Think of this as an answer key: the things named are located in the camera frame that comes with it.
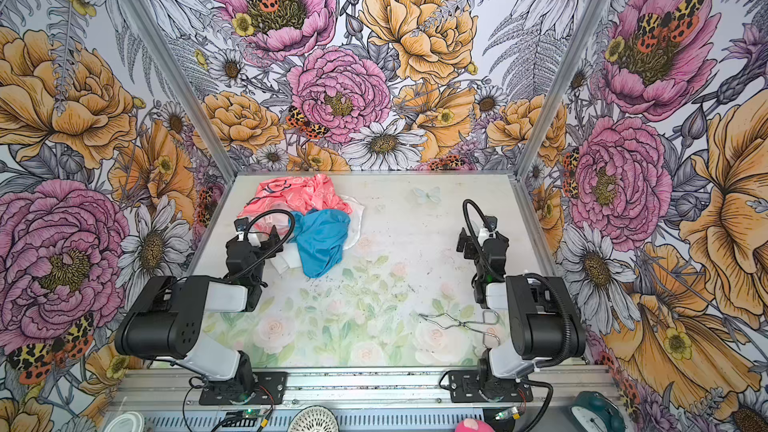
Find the white cloth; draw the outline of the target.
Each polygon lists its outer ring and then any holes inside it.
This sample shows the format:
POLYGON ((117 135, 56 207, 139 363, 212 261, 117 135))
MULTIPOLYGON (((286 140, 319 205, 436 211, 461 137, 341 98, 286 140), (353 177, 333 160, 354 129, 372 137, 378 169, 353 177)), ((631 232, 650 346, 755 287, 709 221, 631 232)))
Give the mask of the white cloth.
MULTIPOLYGON (((355 199, 352 199, 351 197, 346 197, 345 200, 351 207, 352 213, 350 214, 350 226, 348 230, 347 240, 344 243, 343 253, 346 250, 352 248, 360 239, 362 219, 363 219, 363 214, 365 210, 365 207, 355 199)), ((280 273, 288 269, 295 269, 295 268, 302 269, 297 245, 295 242, 291 241, 291 238, 284 245, 284 250, 282 252, 279 252, 275 258, 272 258, 269 260, 272 266, 280 273)))

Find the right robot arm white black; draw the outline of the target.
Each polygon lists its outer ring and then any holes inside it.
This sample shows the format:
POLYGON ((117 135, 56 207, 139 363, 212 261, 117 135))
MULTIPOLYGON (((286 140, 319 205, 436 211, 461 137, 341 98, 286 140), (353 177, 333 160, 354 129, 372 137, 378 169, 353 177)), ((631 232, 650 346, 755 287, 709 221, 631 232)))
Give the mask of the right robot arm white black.
POLYGON ((475 265, 471 285, 482 312, 505 313, 509 337, 489 330, 477 370, 451 371, 448 389, 454 403, 513 402, 532 398, 529 376, 583 354, 586 333, 563 279, 532 272, 507 275, 509 240, 462 229, 457 251, 475 265))

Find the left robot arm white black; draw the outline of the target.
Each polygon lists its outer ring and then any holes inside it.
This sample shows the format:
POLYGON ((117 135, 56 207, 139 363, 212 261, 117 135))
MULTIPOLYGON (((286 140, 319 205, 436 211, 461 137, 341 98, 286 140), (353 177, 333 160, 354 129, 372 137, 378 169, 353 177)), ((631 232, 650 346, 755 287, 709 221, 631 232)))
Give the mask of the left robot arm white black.
POLYGON ((266 283, 265 262, 287 241, 276 228, 258 246, 243 230, 226 244, 227 274, 184 279, 154 277, 119 325, 114 345, 119 354, 160 361, 191 371, 202 380, 204 405, 265 403, 269 389, 260 383, 244 351, 227 348, 203 331, 208 313, 253 312, 266 283))

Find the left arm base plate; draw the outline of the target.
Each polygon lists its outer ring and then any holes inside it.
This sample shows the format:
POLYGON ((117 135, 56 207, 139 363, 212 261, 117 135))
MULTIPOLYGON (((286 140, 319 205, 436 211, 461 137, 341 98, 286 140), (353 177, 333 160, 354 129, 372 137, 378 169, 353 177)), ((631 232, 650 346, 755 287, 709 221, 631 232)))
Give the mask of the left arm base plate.
POLYGON ((212 382, 203 388, 198 403, 202 406, 280 405, 288 377, 284 371, 257 370, 245 385, 236 379, 212 382))

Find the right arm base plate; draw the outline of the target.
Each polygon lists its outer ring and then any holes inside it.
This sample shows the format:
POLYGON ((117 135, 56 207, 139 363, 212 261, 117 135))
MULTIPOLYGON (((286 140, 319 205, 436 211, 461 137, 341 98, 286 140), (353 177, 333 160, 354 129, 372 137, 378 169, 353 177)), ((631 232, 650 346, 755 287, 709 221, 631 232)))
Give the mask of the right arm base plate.
POLYGON ((455 369, 443 373, 439 386, 452 403, 520 403, 533 400, 531 388, 511 379, 483 376, 478 370, 455 369))

